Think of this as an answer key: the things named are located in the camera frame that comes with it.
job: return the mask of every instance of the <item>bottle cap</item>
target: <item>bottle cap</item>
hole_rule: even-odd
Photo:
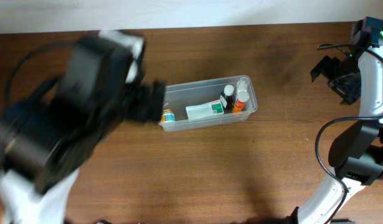
[[[246,91],[242,91],[237,95],[237,100],[244,103],[249,100],[249,94]]]
[[[226,94],[227,96],[231,96],[233,95],[233,93],[234,93],[234,86],[227,85],[226,87],[224,87],[224,94]]]
[[[242,77],[240,81],[237,82],[237,92],[247,91],[249,86],[249,79],[247,77]]]

